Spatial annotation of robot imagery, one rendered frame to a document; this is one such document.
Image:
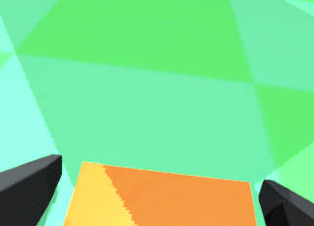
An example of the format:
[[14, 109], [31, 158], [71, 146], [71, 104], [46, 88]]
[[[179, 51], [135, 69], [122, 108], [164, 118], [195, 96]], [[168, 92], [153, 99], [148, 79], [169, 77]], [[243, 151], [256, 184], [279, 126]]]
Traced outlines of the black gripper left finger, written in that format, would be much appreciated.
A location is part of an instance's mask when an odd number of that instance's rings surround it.
[[36, 226], [62, 176], [63, 157], [51, 153], [0, 172], [0, 226]]

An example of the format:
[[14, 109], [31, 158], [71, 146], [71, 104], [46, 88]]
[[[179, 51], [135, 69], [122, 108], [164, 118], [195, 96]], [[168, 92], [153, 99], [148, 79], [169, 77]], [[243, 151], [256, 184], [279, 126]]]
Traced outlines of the orange block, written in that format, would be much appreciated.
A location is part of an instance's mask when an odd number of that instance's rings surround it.
[[250, 182], [83, 162], [63, 226], [258, 226]]

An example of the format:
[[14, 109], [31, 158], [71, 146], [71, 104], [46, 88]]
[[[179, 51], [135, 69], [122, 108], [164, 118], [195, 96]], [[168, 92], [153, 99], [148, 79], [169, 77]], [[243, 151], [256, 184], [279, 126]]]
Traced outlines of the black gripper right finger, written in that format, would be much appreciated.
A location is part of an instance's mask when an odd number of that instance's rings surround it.
[[258, 195], [266, 226], [314, 226], [314, 202], [273, 180]]

